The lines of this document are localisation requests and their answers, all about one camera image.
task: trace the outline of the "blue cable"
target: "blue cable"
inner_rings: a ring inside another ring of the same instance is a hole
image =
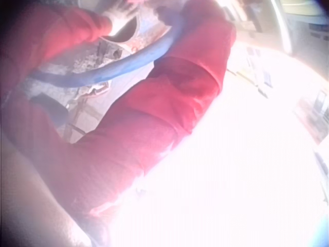
[[[156,42],[135,54],[107,64],[101,68],[79,74],[73,73],[70,75],[56,75],[36,70],[30,74],[30,77],[51,83],[58,87],[90,86],[108,81],[123,74],[132,72],[162,57],[179,38],[183,26],[183,18],[180,15],[176,15],[175,25],[173,25],[171,29]]]

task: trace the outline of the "bright light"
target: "bright light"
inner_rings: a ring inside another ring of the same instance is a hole
[[[326,209],[312,148],[291,114],[227,74],[193,135],[140,185],[150,195],[122,210],[114,247],[306,246]]]
[[[286,53],[290,54],[293,51],[293,47],[290,40],[289,29],[283,16],[282,7],[279,6],[280,3],[278,3],[277,0],[271,0],[271,2],[279,23],[283,48]]]

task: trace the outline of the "red fabric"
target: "red fabric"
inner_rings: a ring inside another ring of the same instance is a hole
[[[1,41],[1,96],[42,62],[82,42],[93,42],[111,28],[108,18],[77,7],[29,6]]]
[[[10,97],[2,111],[3,130],[33,160],[68,211],[96,214],[115,202],[135,178],[146,174],[192,132],[220,93],[235,29],[221,14],[213,14],[218,7],[212,1],[203,1],[200,12],[199,4],[193,0],[188,5],[194,14],[187,18],[188,30],[155,62],[148,78],[118,99],[96,130],[75,144],[65,143],[42,109],[20,92]],[[39,22],[46,22],[46,14],[35,14]],[[72,17],[65,25],[77,26],[80,21],[80,16]],[[92,23],[86,25],[95,28]],[[80,35],[57,34],[64,39]]]

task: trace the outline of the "red sleeve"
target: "red sleeve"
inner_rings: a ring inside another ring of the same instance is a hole
[[[42,109],[23,97],[4,109],[7,136],[67,210],[95,214],[115,202],[192,132],[220,93],[235,29],[212,1],[202,8],[193,1],[183,37],[77,143],[64,143]]]
[[[82,42],[111,31],[108,18],[76,7],[30,5],[1,42],[1,95],[31,69]]]

